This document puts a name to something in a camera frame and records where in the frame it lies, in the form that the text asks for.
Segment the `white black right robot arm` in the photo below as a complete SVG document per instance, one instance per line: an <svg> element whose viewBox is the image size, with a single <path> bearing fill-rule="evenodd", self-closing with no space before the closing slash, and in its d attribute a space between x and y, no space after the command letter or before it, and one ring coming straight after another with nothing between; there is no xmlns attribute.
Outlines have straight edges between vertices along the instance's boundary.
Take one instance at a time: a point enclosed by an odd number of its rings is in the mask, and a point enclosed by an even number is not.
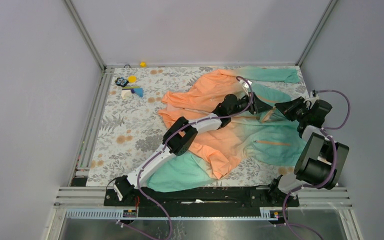
<svg viewBox="0 0 384 240"><path fill-rule="evenodd" d="M297 121L297 132L306 141L293 173L272 180L265 199L273 206L292 198L301 187L332 189L339 181L349 147L323 133L323 124L332 105L325 100L303 97L274 105L286 119Z"/></svg>

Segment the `aluminium frame rails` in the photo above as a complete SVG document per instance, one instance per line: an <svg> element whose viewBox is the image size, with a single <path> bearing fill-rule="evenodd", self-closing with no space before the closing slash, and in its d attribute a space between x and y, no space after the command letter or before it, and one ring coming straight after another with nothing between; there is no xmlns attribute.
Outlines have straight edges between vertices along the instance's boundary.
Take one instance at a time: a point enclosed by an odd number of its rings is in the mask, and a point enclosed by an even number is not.
<svg viewBox="0 0 384 240"><path fill-rule="evenodd" d="M108 96L107 91L110 88L110 80L118 66L105 65L103 60L101 60L98 50L81 20L74 2L65 0L63 4L101 69L101 76L78 148L79 156L76 157L70 173L70 180L73 181L76 179L75 175L77 173L80 173L81 179L84 180L86 173L89 171L87 167L81 168L80 165L83 163L89 164L92 161L92 147L97 139L98 127L104 113L104 101ZM62 238L70 210L87 214L93 213L96 210L108 211L109 209L103 205L103 194L103 187L73 186L72 182L69 182L67 186L61 187L52 209L51 219L48 221L47 230L42 239L60 240ZM303 188L297 191L296 199L300 201L300 206L298 207L300 210L335 210L339 214L346 238L348 240L361 240L363 238L345 187L334 187L332 190Z"/></svg>

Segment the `floral patterned table cloth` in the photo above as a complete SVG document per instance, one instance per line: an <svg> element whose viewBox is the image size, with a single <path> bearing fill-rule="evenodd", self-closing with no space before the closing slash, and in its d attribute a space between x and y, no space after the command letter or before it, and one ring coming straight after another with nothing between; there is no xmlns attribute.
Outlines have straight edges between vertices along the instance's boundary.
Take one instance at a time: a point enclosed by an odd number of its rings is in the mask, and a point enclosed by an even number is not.
<svg viewBox="0 0 384 240"><path fill-rule="evenodd" d="M115 78L136 76L136 85L144 95L132 93L130 99L121 98L122 89L111 83L97 134L87 177L88 187L105 187L112 179L126 175L152 155L162 143L167 127L159 111L166 108L162 99L167 92L185 93L202 75L217 69L237 67L150 67L118 68ZM296 66L258 67L263 69L297 70L299 83L263 82L262 85L288 94L291 100L308 97L301 71ZM279 175L293 171L292 167L269 165L247 158L226 178L203 186L240 187L267 185Z"/></svg>

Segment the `black blue toy car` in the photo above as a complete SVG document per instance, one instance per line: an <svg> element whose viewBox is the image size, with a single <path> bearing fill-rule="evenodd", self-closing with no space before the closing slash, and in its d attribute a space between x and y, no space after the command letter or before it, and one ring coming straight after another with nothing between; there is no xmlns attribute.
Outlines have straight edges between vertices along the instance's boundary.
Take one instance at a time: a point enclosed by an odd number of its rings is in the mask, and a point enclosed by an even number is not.
<svg viewBox="0 0 384 240"><path fill-rule="evenodd" d="M124 77L118 77L118 78L114 81L114 83L115 83L117 86L124 88L124 87L126 87L126 86L129 84L129 81L128 81L126 78L124 78Z"/></svg>

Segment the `orange and teal jacket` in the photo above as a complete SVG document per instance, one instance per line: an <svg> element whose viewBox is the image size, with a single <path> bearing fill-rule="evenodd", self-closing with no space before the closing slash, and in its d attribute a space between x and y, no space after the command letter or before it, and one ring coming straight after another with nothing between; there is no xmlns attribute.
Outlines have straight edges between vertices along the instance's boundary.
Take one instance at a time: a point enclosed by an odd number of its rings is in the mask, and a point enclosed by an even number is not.
<svg viewBox="0 0 384 240"><path fill-rule="evenodd" d="M171 127L179 117L198 119L212 112L226 95L244 95L236 77L251 81L252 90L263 102L273 106L292 98L263 82L298 84L295 68L242 67L216 69L198 78L187 92L167 92L166 108L158 113ZM224 179L242 160L253 158L268 165L293 167L305 146L297 133L297 122L288 121L278 110L253 115L243 112L218 130L199 133L188 151L162 165L147 186L158 192L188 190Z"/></svg>

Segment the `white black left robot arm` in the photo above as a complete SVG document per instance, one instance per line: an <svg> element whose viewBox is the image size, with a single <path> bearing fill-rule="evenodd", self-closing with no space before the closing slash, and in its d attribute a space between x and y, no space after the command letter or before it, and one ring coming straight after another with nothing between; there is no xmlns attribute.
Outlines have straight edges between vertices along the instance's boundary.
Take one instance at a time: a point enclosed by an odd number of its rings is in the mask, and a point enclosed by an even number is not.
<svg viewBox="0 0 384 240"><path fill-rule="evenodd" d="M232 117L244 112L256 115L272 108L271 105L261 101L254 92L240 99L234 94L228 94L210 114L204 117L192 120L179 117L163 135L161 145L144 163L127 175L115 179L113 184L115 199L124 206L132 204L135 200L134 190L140 190L140 185L164 163L186 153L198 134L224 128L231 122Z"/></svg>

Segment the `green yellow flat stick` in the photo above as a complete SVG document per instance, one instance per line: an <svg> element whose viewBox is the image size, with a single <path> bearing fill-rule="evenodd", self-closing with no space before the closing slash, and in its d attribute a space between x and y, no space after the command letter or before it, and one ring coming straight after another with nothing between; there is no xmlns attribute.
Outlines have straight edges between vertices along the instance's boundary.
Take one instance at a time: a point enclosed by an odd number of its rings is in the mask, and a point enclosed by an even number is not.
<svg viewBox="0 0 384 240"><path fill-rule="evenodd" d="M141 88L140 86L125 86L122 87L123 90L130 90L130 89L138 89Z"/></svg>

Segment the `blue triangular block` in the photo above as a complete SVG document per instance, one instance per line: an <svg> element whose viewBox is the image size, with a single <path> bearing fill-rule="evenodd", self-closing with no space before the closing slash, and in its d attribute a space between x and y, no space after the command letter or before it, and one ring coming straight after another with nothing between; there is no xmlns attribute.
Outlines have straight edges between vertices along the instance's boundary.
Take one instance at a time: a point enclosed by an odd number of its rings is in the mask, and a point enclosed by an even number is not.
<svg viewBox="0 0 384 240"><path fill-rule="evenodd" d="M144 97L144 89L143 88L134 88L133 93L139 96L140 98Z"/></svg>

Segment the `yellow round disc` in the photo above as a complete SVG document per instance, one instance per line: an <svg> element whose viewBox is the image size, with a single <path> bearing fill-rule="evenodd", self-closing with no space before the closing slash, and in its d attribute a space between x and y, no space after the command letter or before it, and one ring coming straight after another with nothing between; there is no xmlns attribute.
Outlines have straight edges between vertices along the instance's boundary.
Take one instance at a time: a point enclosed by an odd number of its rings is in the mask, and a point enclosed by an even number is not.
<svg viewBox="0 0 384 240"><path fill-rule="evenodd" d="M134 75L131 75L127 78L129 83L135 83L137 81L137 77Z"/></svg>

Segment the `white toy block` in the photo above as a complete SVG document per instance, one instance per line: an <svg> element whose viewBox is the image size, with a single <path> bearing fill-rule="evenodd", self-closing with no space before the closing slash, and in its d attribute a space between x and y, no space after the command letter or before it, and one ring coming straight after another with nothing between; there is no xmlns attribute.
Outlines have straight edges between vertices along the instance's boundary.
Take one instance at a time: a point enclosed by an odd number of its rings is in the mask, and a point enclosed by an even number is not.
<svg viewBox="0 0 384 240"><path fill-rule="evenodd" d="M128 100L132 97L132 92L130 89L122 90L121 91L121 99L122 100Z"/></svg>

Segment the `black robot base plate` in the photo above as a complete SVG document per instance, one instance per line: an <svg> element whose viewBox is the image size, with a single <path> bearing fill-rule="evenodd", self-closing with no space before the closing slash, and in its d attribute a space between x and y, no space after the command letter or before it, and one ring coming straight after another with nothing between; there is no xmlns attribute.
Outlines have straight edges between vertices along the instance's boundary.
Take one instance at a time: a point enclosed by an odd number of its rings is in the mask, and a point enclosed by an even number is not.
<svg viewBox="0 0 384 240"><path fill-rule="evenodd" d="M188 190L159 192L148 187L142 191L163 206L181 203L228 203L240 207L281 207L286 194L265 185L243 187L197 187ZM133 189L119 200L116 192L108 189L104 196L106 207L151 207L155 203L147 199L138 189Z"/></svg>

